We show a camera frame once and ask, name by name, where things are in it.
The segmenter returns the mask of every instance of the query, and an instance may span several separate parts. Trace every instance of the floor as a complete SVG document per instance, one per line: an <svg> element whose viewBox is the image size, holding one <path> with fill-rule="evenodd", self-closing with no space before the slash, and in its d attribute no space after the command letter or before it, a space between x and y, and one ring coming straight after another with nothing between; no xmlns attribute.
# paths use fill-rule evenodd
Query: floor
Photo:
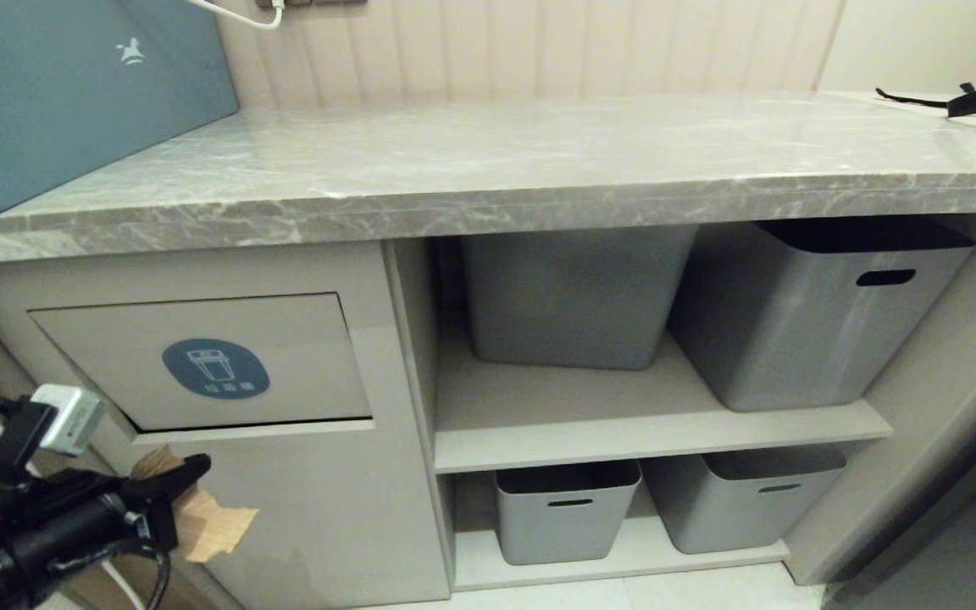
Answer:
<svg viewBox="0 0 976 610"><path fill-rule="evenodd" d="M374 610L818 610L824 587L798 587L781 563L630 579L457 593Z"/></svg>

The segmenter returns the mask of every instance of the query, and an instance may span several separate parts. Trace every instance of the blue circular label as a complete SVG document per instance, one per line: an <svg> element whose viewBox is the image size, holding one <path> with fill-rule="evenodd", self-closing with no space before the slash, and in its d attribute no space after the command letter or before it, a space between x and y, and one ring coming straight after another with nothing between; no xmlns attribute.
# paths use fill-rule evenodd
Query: blue circular label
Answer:
<svg viewBox="0 0 976 610"><path fill-rule="evenodd" d="M239 401L270 387L270 375L258 356L228 341L187 339L170 345L162 359L179 385L202 397Z"/></svg>

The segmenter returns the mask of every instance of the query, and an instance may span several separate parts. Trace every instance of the teal box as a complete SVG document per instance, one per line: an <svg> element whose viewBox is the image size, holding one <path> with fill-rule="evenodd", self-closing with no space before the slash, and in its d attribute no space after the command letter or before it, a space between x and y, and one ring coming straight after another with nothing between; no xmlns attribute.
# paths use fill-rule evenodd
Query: teal box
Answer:
<svg viewBox="0 0 976 610"><path fill-rule="evenodd" d="M0 212L236 112L183 0L0 0Z"/></svg>

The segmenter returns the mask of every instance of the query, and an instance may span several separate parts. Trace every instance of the cabinet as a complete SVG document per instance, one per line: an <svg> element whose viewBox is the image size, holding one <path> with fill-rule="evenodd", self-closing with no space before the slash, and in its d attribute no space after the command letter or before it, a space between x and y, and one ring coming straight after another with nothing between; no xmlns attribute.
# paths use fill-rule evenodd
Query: cabinet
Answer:
<svg viewBox="0 0 976 610"><path fill-rule="evenodd" d="M245 607L445 598L387 264L378 242L6 263L0 337L35 379L108 398L94 444L119 472L163 444L212 456L201 486L260 509L207 563ZM249 348L268 390L177 385L162 351L199 336ZM198 371L228 377L214 351Z"/></svg>

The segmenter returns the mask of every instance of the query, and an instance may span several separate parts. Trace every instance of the brown paper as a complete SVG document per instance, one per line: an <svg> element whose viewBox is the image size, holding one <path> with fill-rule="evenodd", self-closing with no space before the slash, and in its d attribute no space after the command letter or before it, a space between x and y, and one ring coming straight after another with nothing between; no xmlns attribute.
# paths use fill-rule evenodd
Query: brown paper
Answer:
<svg viewBox="0 0 976 610"><path fill-rule="evenodd" d="M138 460L130 476L140 481L180 464L183 460L165 445ZM232 552L258 513L255 508L222 507L197 485L175 498L173 509L179 536L179 547L174 552L194 563L208 561L218 552Z"/></svg>

